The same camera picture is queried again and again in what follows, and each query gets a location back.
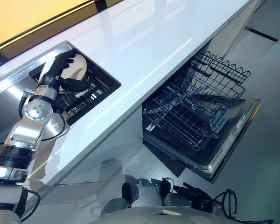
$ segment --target floor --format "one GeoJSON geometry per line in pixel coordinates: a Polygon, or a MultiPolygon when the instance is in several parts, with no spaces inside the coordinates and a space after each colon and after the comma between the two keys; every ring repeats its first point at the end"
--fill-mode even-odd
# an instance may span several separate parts
{"type": "Polygon", "coordinates": [[[247,94],[260,98],[262,107],[214,184],[188,169],[177,178],[141,145],[107,182],[53,187],[25,223],[43,223],[45,217],[47,223],[88,224],[109,200],[121,197],[124,182],[138,192],[133,207],[160,205],[156,180],[170,177],[176,185],[188,182],[211,196],[232,189],[239,218],[280,224],[280,43],[244,30],[226,59],[251,71],[247,94]]]}

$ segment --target dishwasher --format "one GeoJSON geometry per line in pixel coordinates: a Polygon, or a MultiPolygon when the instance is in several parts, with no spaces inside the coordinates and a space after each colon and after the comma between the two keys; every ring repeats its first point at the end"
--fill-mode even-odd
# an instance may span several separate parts
{"type": "Polygon", "coordinates": [[[260,108],[249,76],[201,49],[143,102],[144,144],[213,183],[260,108]]]}

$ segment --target wire rack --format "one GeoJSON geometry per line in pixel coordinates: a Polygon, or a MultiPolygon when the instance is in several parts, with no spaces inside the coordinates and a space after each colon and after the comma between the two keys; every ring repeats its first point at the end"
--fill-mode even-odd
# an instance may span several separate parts
{"type": "Polygon", "coordinates": [[[198,52],[170,83],[143,104],[143,125],[164,129],[194,151],[214,137],[211,123],[222,108],[229,108],[244,93],[241,84],[250,72],[198,52]]]}

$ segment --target white countertop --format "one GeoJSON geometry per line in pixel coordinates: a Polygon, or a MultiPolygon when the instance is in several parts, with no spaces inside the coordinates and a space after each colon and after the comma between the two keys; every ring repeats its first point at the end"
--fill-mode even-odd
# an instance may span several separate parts
{"type": "Polygon", "coordinates": [[[51,152],[37,153],[43,162],[30,167],[46,173],[37,178],[40,184],[24,185],[37,190],[58,181],[250,2],[122,1],[0,66],[6,74],[67,40],[121,82],[57,139],[51,152]]]}

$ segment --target cabinet door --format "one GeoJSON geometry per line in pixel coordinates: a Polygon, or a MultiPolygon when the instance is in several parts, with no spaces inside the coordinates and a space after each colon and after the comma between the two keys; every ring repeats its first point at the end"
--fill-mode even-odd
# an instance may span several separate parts
{"type": "Polygon", "coordinates": [[[142,108],[139,107],[80,162],[61,184],[107,181],[141,143],[142,108]]]}
{"type": "Polygon", "coordinates": [[[219,57],[224,57],[239,32],[249,21],[259,2],[260,0],[252,1],[239,15],[229,22],[229,24],[212,39],[208,50],[219,57]]]}

